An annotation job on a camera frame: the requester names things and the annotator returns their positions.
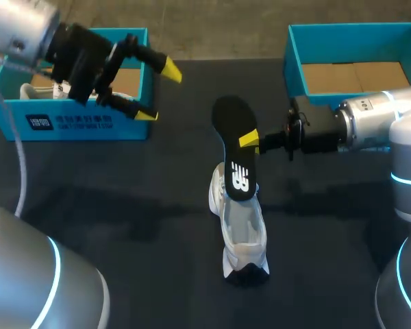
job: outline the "blue box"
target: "blue box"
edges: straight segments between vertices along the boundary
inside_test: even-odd
[[[307,95],[333,109],[346,98],[369,93],[311,94],[302,64],[400,62],[411,85],[411,23],[289,25],[284,77],[289,97]]]
[[[113,43],[124,39],[130,33],[138,37],[139,44],[149,45],[146,28],[92,29],[92,31]],[[125,60],[121,68],[140,69],[140,86],[135,99],[145,106],[152,106],[152,69],[135,58]],[[119,111],[98,106],[94,99],[89,99],[85,107],[72,99],[20,100],[21,85],[30,83],[31,80],[32,75],[29,73],[13,71],[3,66],[0,68],[0,92],[5,99],[5,104],[12,111],[22,141],[117,141],[147,138],[148,121],[128,119]],[[34,127],[33,121],[32,124],[30,123],[31,119],[47,119],[51,127],[49,125],[41,128]],[[8,141],[14,140],[8,115],[1,105],[0,128]]]

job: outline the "cardboard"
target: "cardboard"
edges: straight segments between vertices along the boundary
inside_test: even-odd
[[[365,93],[408,87],[408,79],[399,62],[355,63],[362,91]]]
[[[52,87],[53,82],[40,75],[32,78],[31,85],[35,87]],[[140,69],[120,69],[111,83],[112,90],[132,97],[138,96],[140,88]]]
[[[371,93],[410,85],[398,62],[303,64],[302,68],[311,94]]]
[[[304,64],[303,73],[311,94],[362,92],[353,64]]]

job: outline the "concrete floor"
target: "concrete floor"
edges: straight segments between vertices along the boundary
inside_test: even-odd
[[[148,27],[175,59],[281,57],[292,23],[411,21],[411,0],[50,1],[86,27]]]

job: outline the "new balance logo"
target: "new balance logo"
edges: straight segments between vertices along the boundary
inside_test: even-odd
[[[242,190],[248,192],[248,169],[241,167],[239,164],[232,162],[232,183],[236,190]]]

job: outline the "white sneaker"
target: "white sneaker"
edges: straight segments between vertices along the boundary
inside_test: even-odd
[[[20,99],[67,99],[69,98],[70,85],[67,83],[53,84],[52,87],[34,87],[31,84],[23,84],[20,87]],[[113,92],[113,95],[118,95],[127,99],[132,98],[123,93]],[[96,99],[97,94],[93,93],[89,99]]]
[[[20,87],[20,99],[53,99],[52,87],[34,87],[23,84]]]
[[[225,192],[224,162],[213,172],[208,195],[210,210],[221,218],[225,242],[223,274],[262,271],[269,275],[266,261],[266,228],[256,194],[248,201],[235,202]]]

